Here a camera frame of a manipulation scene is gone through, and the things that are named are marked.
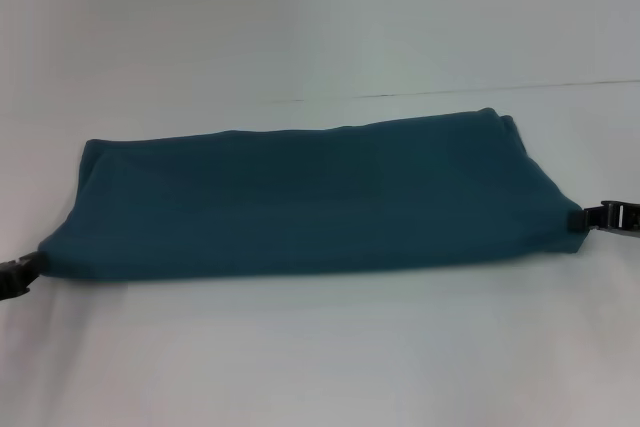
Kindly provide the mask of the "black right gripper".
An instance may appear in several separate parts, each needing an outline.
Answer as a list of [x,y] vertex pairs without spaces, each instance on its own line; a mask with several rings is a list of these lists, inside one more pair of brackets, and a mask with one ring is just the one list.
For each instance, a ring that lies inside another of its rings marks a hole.
[[611,234],[638,238],[640,205],[607,200],[600,206],[571,211],[567,216],[567,229],[585,233],[598,229]]

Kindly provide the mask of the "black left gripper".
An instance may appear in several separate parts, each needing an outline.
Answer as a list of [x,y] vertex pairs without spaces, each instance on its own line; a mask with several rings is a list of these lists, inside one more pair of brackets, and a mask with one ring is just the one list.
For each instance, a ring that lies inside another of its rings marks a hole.
[[27,254],[15,261],[3,262],[0,268],[0,298],[8,300],[29,292],[29,285],[46,267],[42,252]]

